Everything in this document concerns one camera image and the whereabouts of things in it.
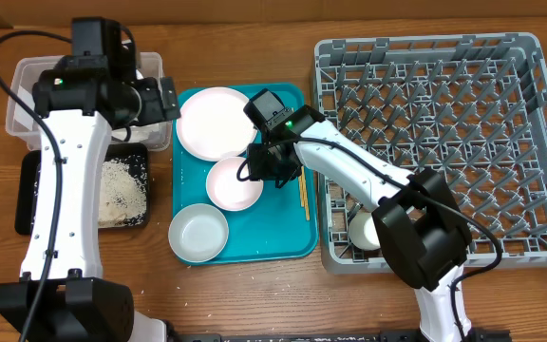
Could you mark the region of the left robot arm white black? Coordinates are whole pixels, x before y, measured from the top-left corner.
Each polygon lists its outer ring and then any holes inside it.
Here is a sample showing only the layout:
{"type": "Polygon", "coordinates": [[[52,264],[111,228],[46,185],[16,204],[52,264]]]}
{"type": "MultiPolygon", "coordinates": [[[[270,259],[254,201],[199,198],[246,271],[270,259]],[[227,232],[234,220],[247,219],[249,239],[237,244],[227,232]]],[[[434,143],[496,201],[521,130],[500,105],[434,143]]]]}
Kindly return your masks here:
{"type": "Polygon", "coordinates": [[[0,284],[0,314],[24,341],[174,341],[139,313],[130,289],[103,277],[101,176],[116,129],[176,120],[171,78],[139,78],[131,31],[103,17],[73,20],[71,51],[45,70],[26,107],[40,132],[33,228],[18,279],[0,284]]]}

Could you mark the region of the white paper cup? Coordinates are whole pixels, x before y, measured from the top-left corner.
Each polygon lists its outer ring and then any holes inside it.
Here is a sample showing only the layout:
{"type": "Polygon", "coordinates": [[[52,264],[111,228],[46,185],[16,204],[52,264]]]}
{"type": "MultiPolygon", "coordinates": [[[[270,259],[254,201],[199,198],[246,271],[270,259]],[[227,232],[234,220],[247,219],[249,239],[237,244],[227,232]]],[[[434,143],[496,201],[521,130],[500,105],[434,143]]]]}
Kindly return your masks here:
{"type": "Polygon", "coordinates": [[[375,251],[381,248],[371,213],[358,213],[349,223],[349,240],[364,251],[375,251]]]}

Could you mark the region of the white napkin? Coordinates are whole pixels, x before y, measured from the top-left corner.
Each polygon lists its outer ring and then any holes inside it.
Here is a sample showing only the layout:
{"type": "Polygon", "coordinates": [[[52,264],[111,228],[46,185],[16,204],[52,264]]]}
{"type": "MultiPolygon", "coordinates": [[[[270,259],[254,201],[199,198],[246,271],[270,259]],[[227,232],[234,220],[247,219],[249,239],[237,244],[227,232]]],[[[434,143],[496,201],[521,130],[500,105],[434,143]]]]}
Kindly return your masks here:
{"type": "Polygon", "coordinates": [[[114,130],[111,140],[114,143],[140,143],[146,141],[159,130],[157,124],[148,126],[128,126],[114,130]]]}

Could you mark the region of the pink bowl with rice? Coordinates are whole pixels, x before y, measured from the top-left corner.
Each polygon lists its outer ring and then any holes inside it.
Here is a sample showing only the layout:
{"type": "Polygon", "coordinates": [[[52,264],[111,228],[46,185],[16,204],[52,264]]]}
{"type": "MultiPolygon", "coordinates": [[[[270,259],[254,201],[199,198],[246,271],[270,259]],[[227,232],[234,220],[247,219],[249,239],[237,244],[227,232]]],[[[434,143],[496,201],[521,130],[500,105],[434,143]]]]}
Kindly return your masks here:
{"type": "Polygon", "coordinates": [[[248,176],[246,161],[243,157],[230,157],[218,161],[206,178],[206,192],[213,204],[226,211],[242,211],[260,198],[263,191],[262,180],[240,181],[248,176]]]}

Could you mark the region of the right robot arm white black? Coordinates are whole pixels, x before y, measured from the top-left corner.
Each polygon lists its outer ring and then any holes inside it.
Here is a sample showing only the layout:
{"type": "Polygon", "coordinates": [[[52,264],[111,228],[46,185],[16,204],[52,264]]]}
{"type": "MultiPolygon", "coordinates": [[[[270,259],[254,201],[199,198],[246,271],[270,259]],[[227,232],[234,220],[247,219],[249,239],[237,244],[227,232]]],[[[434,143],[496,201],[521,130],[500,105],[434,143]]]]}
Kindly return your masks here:
{"type": "Polygon", "coordinates": [[[472,237],[443,177],[430,168],[413,173],[375,157],[318,110],[308,105],[292,110],[267,88],[244,112],[262,141],[249,145],[237,178],[281,188],[308,168],[336,182],[370,212],[387,265],[414,289],[418,339],[466,340],[471,322],[461,277],[472,237]]]}

